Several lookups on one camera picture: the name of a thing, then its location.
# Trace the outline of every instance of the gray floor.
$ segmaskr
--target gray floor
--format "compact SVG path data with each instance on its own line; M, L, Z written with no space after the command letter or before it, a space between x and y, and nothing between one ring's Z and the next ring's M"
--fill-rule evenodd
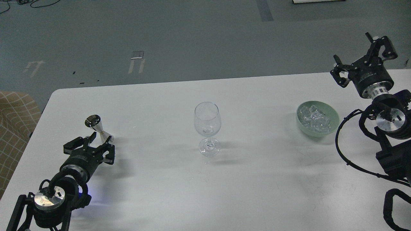
M0 15L0 90L27 92L43 109L59 88L328 72L334 54L344 63L365 55L365 32L387 35L399 57L386 68L402 69L411 56L410 25L409 0L11 4ZM140 50L143 72L137 60L129 74Z

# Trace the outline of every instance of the wine glass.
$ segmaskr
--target wine glass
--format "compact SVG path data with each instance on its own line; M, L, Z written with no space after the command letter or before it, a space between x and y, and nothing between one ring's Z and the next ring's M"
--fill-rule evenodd
M201 154L206 157L215 156L220 151L220 143L213 138L221 128L221 117L217 105L212 102L202 102L194 110L194 127L206 138L199 144Z

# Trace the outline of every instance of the black cable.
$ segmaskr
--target black cable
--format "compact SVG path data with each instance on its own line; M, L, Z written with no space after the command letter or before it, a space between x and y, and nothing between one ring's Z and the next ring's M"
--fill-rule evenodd
M34 0L34 1L32 1L32 3L30 3L30 7L31 7L31 8L48 7L48 6L51 6L51 5L54 5L54 4L58 3L60 0L57 0L57 2L52 3L52 4L49 4L49 5L44 5L44 6L39 6L39 7L34 7L34 6L32 6L32 5L33 5L33 3L38 2L38 1L39 1L39 0Z
M50 181L49 181L49 180L47 180L47 179L43 180L43 181L40 183L39 191L43 188L43 184L44 184L45 182L48 182L48 183L50 184Z
M399 189L390 189L386 192L385 200L384 200L384 220L387 225L395 231L410 231L408 229L403 229L394 223L393 219L393 197L397 195L406 202L411 204L411 197L405 194L403 191Z
M81 205L86 201L87 199L87 195L88 195L88 187L86 182L83 180L83 178L81 177L80 173L77 172L74 169L64 169L60 172L58 172L57 174L54 175L54 177L51 179L51 181L48 183L48 192L46 196L50 196L50 195L54 195L55 194L55 190L54 190L54 186L55 183L67 176L70 175L72 177L74 177L75 181L77 182L77 184L81 187L81 189L83 190L80 199L73 205L73 207L71 208L72 210L77 209L77 208L81 208Z
M8 1L3 1L3 2L7 2L7 5L9 5L9 8L7 9L7 10L5 10L5 11L2 11L2 12L0 12L0 14L3 14L4 12L6 12L6 11L8 11L9 9L10 9L10 2L11 0L8 0Z
M371 175L376 176L376 177L378 177L378 178L382 178L382 179L385 179L385 180L389 180L389 181L392 181L392 182L399 183L399 184L402 184L402 185L405 185L405 186L410 187L410 184L407 183L407 181L404 180L404 179L400 179L400 180L398 180L398 179L393 179L393 178L391 178L391 177L388 176L388 175L381 175L381 174L379 174L379 173L374 173L374 172L368 171L368 170L366 170L366 169L363 169L363 168L361 168L360 166L358 166L358 165L354 164L353 162L351 162L347 157L344 156L344 154L342 154L342 152L341 152L341 150L340 150L340 148L339 148L339 146L338 146L338 136L339 136L340 130L342 129L342 127L344 126L344 124L345 124L348 120L350 120L352 117L357 116L357 115L360 115L360 114L364 114L364 113L366 113L366 111L362 111L362 110L360 110L360 109L356 109L356 110L354 110L353 112L351 112L347 117L345 117L344 120L343 120L343 121L341 122L341 124L339 125L339 127L338 127L338 129L337 129L337 133L335 134L335 147L337 148L337 152L338 152L339 156L346 162L347 165L349 165L349 166L351 166L351 167L353 167L353 168L355 168L355 169L357 169L357 170L359 170L359 171L361 171L361 172L368 173L368 174L371 174Z

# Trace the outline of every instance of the metal jigger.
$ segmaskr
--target metal jigger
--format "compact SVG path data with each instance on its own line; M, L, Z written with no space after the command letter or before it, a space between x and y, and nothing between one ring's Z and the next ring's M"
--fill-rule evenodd
M108 132L103 131L103 125L100 116L91 115L87 117L87 119L84 121L84 124L87 127L100 133L100 138L102 139L102 142L105 142L109 136L111 136L110 142L114 141L114 137L112 135L110 135Z

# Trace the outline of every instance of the bowl of ice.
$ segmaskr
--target bowl of ice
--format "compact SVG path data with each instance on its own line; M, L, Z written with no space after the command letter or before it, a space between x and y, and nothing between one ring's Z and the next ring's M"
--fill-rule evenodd
M307 101L297 108L297 125L309 136L324 137L339 126L338 113L320 101Z

